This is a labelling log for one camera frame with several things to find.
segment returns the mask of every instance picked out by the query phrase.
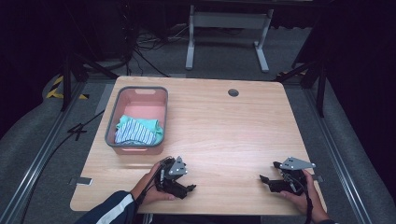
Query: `sleeve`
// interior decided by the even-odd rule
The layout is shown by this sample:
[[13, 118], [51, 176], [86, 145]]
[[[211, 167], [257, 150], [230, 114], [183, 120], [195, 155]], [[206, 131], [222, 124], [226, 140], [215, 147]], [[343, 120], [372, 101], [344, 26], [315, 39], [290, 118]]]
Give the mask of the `sleeve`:
[[82, 216], [76, 224], [131, 223], [136, 209], [134, 197], [127, 191], [117, 191], [103, 203]]
[[326, 219], [326, 220], [320, 221], [318, 224], [336, 224], [336, 222], [331, 219]]

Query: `yellow and black hazard tape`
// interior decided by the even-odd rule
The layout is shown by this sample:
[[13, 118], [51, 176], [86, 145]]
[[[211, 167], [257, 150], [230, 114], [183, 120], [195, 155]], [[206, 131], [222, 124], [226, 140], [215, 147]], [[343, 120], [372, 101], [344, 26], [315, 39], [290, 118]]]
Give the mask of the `yellow and black hazard tape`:
[[[52, 87], [49, 90], [49, 93], [47, 94], [47, 98], [60, 98], [63, 99], [64, 95], [62, 93], [57, 93], [56, 90], [58, 89], [59, 85], [61, 85], [61, 82], [64, 80], [64, 76], [59, 75], [58, 78], [56, 78], [55, 82], [53, 83]], [[89, 94], [81, 94], [78, 99], [80, 100], [88, 100], [90, 98]]]

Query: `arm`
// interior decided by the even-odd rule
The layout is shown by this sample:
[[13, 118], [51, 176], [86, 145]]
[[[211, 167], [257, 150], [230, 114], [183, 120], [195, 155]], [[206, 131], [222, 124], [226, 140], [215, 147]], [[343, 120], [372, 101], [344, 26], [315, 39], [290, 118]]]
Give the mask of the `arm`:
[[[315, 224], [335, 223], [334, 221], [330, 220], [329, 215], [323, 209], [318, 192], [314, 186], [314, 179], [312, 178], [312, 175], [309, 174], [307, 171], [304, 171], [304, 175], [306, 177], [306, 185], [308, 188], [309, 198], [311, 198], [312, 205], [314, 206], [312, 210], [312, 221]], [[297, 196], [287, 191], [280, 191], [280, 194], [282, 194], [282, 196], [285, 197], [287, 200], [294, 203], [300, 212], [306, 214], [307, 204], [304, 193], [300, 196]]]
[[[160, 164], [157, 162], [149, 173], [143, 175], [130, 192], [120, 190], [113, 193], [103, 203], [97, 205], [81, 217], [76, 223], [131, 223], [136, 213], [135, 210], [138, 208], [135, 199], [139, 197], [159, 167]], [[148, 191], [142, 204], [156, 201], [172, 201], [175, 199], [175, 196], [172, 194], [159, 192], [155, 187], [152, 188], [153, 185], [153, 182], [149, 183]]]

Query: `striped cloth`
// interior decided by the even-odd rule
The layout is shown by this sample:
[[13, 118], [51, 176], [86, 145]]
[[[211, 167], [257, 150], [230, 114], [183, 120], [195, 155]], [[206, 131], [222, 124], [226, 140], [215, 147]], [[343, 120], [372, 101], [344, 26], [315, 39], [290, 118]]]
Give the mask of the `striped cloth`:
[[115, 143], [153, 145], [155, 138], [155, 133], [135, 119], [129, 119], [117, 129]]

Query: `wooden table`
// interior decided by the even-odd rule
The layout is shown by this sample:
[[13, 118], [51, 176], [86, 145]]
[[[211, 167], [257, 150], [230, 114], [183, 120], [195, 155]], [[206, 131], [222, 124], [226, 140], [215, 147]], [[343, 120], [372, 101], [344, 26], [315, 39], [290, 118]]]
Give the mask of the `wooden table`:
[[[106, 144], [111, 111], [117, 93], [125, 86], [162, 86], [168, 90], [162, 154], [118, 155]], [[238, 90], [239, 95], [230, 96], [229, 89]], [[181, 156], [187, 164], [189, 173], [177, 182], [197, 187], [183, 200], [142, 205], [139, 213], [299, 214], [293, 204], [270, 192], [259, 178], [281, 179], [273, 161], [283, 162], [289, 156], [309, 161], [279, 83], [119, 77], [81, 174], [92, 178], [92, 184], [77, 186], [71, 208], [88, 211], [116, 190], [131, 190], [155, 162], [167, 156]]]

